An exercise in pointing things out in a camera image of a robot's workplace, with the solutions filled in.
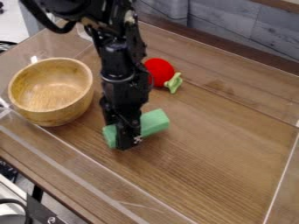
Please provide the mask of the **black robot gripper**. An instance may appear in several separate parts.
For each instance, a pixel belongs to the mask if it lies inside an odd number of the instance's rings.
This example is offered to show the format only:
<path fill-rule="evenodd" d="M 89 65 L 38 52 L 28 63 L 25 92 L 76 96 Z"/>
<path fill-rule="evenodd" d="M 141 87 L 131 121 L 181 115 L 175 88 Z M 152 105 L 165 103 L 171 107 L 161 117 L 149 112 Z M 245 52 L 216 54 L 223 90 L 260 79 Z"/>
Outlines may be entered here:
<path fill-rule="evenodd" d="M 125 41 L 111 41 L 100 47 L 100 106 L 107 124 L 116 124 L 116 148 L 121 151 L 143 141 L 141 107 L 151 91 L 144 55 L 145 51 L 131 52 Z"/>

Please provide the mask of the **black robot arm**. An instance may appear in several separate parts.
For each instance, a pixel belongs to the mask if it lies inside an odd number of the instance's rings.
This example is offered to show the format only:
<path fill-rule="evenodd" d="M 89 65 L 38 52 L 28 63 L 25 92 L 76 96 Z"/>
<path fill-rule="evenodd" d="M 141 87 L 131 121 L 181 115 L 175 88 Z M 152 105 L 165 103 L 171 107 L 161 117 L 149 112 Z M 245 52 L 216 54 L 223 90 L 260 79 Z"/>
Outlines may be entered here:
<path fill-rule="evenodd" d="M 36 20 L 64 34 L 82 25 L 101 61 L 105 124 L 116 127 L 116 148 L 141 140 L 141 107 L 149 97 L 149 73 L 143 64 L 143 41 L 132 0 L 20 0 Z"/>

